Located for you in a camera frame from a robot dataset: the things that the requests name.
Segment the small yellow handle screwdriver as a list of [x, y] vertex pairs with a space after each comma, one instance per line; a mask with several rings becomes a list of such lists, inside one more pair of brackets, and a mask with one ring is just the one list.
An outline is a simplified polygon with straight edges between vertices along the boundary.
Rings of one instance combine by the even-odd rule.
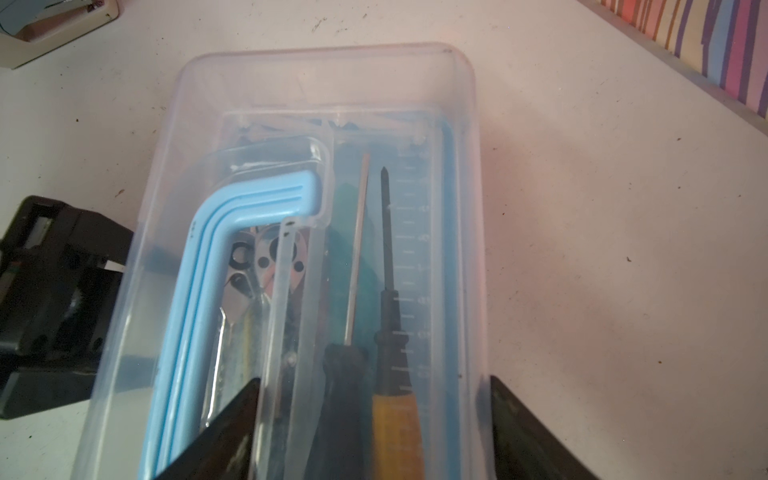
[[372, 397], [372, 454], [375, 479], [423, 479], [424, 460], [418, 404], [407, 358], [409, 337], [401, 328], [400, 296], [394, 282], [390, 177], [381, 169], [384, 289]]

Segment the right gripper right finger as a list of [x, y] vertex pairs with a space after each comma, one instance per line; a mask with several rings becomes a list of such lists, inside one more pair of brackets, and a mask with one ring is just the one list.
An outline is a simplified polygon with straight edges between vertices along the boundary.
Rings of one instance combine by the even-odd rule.
[[490, 388], [498, 479], [597, 479], [498, 377]]

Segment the screwdriver black orange handle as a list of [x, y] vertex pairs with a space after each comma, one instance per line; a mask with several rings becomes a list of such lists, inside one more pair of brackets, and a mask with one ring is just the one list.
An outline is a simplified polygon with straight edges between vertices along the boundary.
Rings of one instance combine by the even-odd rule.
[[368, 355], [354, 344], [354, 331], [369, 171], [370, 154], [364, 153], [358, 182], [344, 336], [340, 344], [332, 343], [324, 351], [324, 396], [306, 466], [309, 479], [365, 476], [361, 385], [368, 368]]

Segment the ratchet wrench dark handle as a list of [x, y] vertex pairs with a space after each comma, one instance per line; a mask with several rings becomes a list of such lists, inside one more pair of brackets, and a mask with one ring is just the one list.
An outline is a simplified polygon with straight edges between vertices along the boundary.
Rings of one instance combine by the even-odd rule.
[[307, 236], [301, 230], [289, 235], [277, 223], [252, 227], [250, 232], [254, 240], [251, 272], [255, 275], [255, 319], [260, 327], [266, 327], [275, 300], [284, 303], [282, 358], [295, 366], [308, 269]]

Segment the small yellow black utility knife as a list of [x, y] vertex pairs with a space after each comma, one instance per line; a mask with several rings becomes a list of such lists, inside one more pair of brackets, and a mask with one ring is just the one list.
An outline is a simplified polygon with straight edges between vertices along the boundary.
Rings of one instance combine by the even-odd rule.
[[251, 379], [261, 375], [264, 299], [255, 270], [255, 236], [236, 234], [226, 264], [204, 420], [210, 423]]

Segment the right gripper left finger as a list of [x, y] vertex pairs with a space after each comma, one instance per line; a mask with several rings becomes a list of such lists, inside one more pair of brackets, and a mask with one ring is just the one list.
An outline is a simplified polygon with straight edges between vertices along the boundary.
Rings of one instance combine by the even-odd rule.
[[249, 479], [260, 391], [251, 379], [156, 479]]

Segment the light blue plastic tool box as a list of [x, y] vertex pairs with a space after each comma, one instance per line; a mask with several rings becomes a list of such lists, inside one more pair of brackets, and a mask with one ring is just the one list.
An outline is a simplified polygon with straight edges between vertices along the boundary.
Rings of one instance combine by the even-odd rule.
[[245, 479], [490, 479], [475, 76], [442, 43], [182, 69], [72, 475], [154, 479], [253, 387]]

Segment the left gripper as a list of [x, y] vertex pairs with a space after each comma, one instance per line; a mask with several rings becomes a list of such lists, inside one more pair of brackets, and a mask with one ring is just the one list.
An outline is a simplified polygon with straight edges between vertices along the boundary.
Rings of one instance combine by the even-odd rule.
[[29, 196], [1, 240], [1, 416], [90, 398], [132, 230]]

